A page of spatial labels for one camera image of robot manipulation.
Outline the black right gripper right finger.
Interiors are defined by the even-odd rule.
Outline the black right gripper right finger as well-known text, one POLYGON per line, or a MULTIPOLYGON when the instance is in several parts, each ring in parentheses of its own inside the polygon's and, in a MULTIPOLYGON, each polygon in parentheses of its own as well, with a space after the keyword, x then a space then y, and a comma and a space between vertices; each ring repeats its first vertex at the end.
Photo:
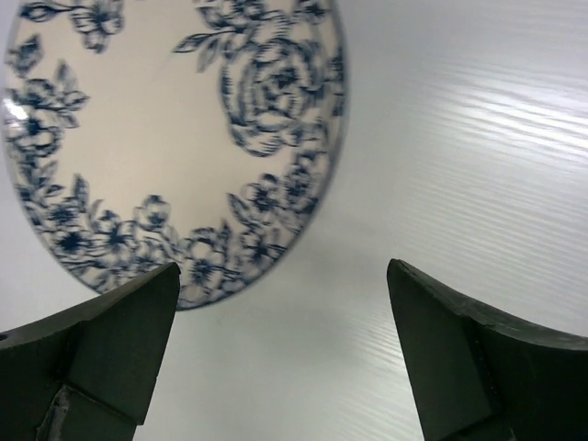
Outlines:
POLYGON ((426 440, 584 440, 587 340, 393 259, 393 318, 426 440))

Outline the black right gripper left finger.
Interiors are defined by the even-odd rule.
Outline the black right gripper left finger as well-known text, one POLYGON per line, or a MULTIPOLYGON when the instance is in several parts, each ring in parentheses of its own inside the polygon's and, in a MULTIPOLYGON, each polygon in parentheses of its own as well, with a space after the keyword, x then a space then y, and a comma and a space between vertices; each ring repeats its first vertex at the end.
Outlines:
POLYGON ((3 331, 2 439, 131 440, 153 397, 179 276, 179 266, 168 263, 3 331))

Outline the blue white patterned plate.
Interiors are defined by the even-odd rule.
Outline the blue white patterned plate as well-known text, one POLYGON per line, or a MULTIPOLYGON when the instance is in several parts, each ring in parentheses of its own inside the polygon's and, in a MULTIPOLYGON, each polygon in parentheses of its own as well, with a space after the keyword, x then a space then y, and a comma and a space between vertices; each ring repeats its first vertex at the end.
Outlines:
POLYGON ((5 63, 13 188, 98 294, 169 262, 182 310, 244 291, 308 227, 342 150, 334 1, 23 1, 5 63))

